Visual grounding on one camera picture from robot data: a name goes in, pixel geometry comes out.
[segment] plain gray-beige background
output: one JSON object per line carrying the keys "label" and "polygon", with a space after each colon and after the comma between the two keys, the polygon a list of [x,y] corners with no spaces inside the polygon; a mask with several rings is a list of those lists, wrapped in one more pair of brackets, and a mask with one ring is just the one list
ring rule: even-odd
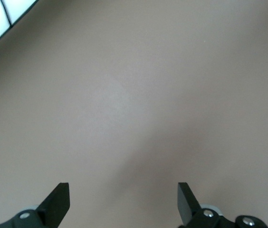
{"label": "plain gray-beige background", "polygon": [[268,225],[268,0],[40,0],[0,40],[0,223],[176,228],[177,183]]}

